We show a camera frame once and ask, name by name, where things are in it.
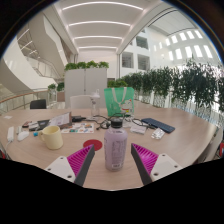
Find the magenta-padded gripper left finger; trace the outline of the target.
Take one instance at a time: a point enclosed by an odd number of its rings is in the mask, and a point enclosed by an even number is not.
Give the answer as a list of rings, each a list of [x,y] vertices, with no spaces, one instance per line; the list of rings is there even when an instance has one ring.
[[[95,148],[91,144],[68,157],[59,156],[45,170],[76,185],[82,186],[94,155]]]

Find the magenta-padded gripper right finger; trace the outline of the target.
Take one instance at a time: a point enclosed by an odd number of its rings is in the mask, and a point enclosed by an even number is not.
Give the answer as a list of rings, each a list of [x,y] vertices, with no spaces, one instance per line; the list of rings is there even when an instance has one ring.
[[[156,154],[143,146],[132,143],[131,154],[143,185],[168,176],[182,167],[166,153]]]

